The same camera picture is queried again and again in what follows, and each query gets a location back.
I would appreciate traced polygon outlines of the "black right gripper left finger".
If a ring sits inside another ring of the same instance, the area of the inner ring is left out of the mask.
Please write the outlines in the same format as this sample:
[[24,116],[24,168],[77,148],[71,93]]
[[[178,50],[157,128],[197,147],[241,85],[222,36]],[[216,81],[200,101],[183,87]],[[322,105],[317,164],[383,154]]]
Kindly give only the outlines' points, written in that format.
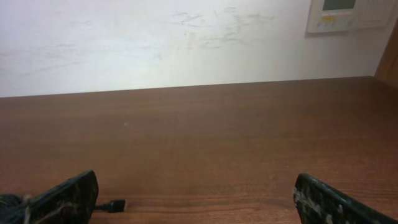
[[2,194],[1,223],[88,223],[98,192],[95,172],[88,170],[36,197]]

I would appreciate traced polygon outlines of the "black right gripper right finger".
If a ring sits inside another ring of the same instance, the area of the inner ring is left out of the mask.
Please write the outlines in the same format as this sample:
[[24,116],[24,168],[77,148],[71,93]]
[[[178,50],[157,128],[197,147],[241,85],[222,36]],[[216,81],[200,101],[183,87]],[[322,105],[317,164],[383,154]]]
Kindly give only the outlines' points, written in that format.
[[306,173],[295,182],[294,204],[302,224],[397,224]]

